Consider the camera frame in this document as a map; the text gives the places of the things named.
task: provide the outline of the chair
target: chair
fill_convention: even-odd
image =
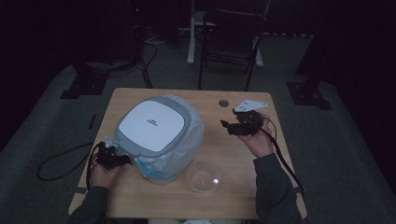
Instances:
[[[246,67],[247,83],[255,65],[257,50],[262,39],[265,20],[261,14],[223,9],[211,9],[203,18],[202,45],[198,89],[201,90],[204,62],[242,64]]]

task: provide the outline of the metal chair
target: metal chair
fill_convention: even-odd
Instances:
[[[261,14],[223,9],[211,9],[203,19],[204,40],[202,45],[198,89],[201,90],[204,62],[242,64],[246,67],[247,83],[255,65],[265,20]]]

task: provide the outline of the clear glass bowl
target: clear glass bowl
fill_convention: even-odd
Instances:
[[[210,160],[195,160],[187,169],[186,180],[196,192],[212,192],[220,183],[219,167]]]

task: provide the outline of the sleeve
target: sleeve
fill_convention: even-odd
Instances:
[[[85,196],[81,206],[70,215],[67,223],[98,223],[107,212],[108,189],[92,187]]]
[[[302,223],[297,195],[276,154],[253,161],[256,170],[256,213],[261,224]]]

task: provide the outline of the hand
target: hand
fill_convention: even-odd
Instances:
[[[96,154],[93,155],[94,160],[92,160],[91,169],[91,187],[105,187],[110,189],[113,185],[117,175],[119,174],[121,167],[117,166],[111,170],[107,170],[101,164],[96,161]]]
[[[268,128],[268,119],[270,117],[264,115],[263,113],[260,114],[264,118],[262,128],[269,134],[272,134],[271,130]],[[268,156],[274,153],[273,145],[269,136],[262,131],[258,131],[252,136],[237,135],[237,137],[245,143],[250,152],[257,158]]]

